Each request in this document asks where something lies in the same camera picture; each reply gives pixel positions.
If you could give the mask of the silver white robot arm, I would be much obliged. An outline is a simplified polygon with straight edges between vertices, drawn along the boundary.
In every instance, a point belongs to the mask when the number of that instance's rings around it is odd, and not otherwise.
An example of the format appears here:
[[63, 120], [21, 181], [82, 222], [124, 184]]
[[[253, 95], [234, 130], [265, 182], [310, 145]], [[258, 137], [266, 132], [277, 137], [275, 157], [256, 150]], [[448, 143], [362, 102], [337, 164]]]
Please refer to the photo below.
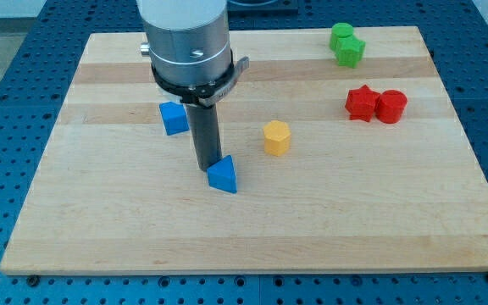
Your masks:
[[152, 72], [185, 104], [210, 108], [233, 89], [249, 58], [233, 60], [225, 0], [138, 0]]

